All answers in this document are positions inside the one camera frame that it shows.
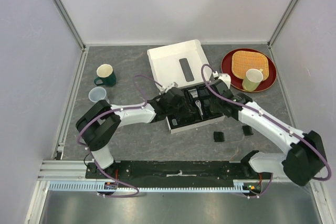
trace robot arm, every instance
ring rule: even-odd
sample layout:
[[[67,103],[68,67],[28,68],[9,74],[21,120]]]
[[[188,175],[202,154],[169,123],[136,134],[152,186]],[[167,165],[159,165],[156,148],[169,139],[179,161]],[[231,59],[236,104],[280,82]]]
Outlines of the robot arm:
[[[306,134],[301,130],[284,124],[264,111],[256,102],[243,93],[233,95],[229,89],[230,79],[226,77],[228,75],[222,75],[217,78],[211,83],[211,88],[219,95],[237,103],[248,105],[258,112],[223,101],[214,95],[210,98],[211,111],[222,113],[227,117],[232,117],[237,121],[250,125],[275,143],[283,152],[283,154],[265,154],[253,151],[244,157],[242,161],[244,160],[249,168],[255,172],[285,173],[297,185],[305,185],[323,168],[324,163],[311,149],[307,148],[297,138],[292,137],[292,134],[296,133],[302,136],[325,157],[321,137],[314,131]],[[172,85],[163,94],[144,105],[109,105],[105,100],[101,100],[77,122],[76,128],[80,132],[97,115],[111,110],[116,111],[102,117],[104,119],[102,123],[94,122],[82,135],[95,160],[103,169],[114,162],[107,143],[118,127],[134,123],[154,123],[164,120],[169,115],[182,118],[198,113],[187,102],[184,93],[176,85]],[[288,128],[290,133],[261,115],[269,116],[278,124]]]

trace box lid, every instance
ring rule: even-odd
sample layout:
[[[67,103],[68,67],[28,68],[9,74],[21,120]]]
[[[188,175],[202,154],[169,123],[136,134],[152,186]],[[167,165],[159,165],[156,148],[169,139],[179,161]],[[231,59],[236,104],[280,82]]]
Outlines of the box lid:
[[[158,83],[167,87],[176,82],[179,88],[203,83],[201,67],[209,62],[199,40],[149,49],[147,54],[154,80]],[[207,80],[211,74],[211,69],[206,68]]]

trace woven basket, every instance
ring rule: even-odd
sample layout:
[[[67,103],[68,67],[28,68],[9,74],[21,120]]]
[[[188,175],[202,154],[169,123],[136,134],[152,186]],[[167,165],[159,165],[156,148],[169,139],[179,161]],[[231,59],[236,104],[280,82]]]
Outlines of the woven basket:
[[[259,52],[237,51],[232,55],[232,73],[235,77],[245,78],[247,70],[262,69],[263,81],[269,76],[267,57]]]

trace plate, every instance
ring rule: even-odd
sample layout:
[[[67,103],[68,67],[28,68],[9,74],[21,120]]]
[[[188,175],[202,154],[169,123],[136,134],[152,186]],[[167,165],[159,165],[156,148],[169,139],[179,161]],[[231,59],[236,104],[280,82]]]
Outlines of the plate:
[[[277,69],[276,69],[274,63],[271,61],[271,59],[268,58],[265,54],[263,54],[263,55],[266,56],[266,58],[268,60],[268,68],[269,68],[268,78],[265,81],[262,81],[255,91],[246,91],[246,90],[243,89],[243,80],[235,77],[235,75],[232,73],[232,68],[231,68],[232,55],[235,52],[240,51],[240,50],[249,51],[249,52],[258,52],[260,54],[263,54],[262,52],[259,52],[259,51],[254,50],[254,49],[249,49],[249,48],[239,48],[239,49],[235,49],[235,50],[229,52],[223,58],[221,68],[222,68],[222,73],[227,73],[229,76],[231,76],[231,85],[233,87],[235,87],[236,89],[242,90],[244,92],[249,92],[249,93],[261,92],[261,91],[264,91],[264,90],[270,88],[274,84],[275,80],[277,79]]]

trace wall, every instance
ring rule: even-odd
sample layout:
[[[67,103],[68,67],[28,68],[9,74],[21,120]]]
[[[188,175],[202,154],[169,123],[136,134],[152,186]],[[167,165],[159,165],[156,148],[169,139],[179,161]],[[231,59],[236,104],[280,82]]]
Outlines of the wall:
[[[87,44],[268,41],[290,0],[62,0]]]
[[[23,223],[80,49],[52,0],[0,0],[0,223]]]
[[[297,126],[323,138],[336,206],[335,0],[300,0],[273,48]]]

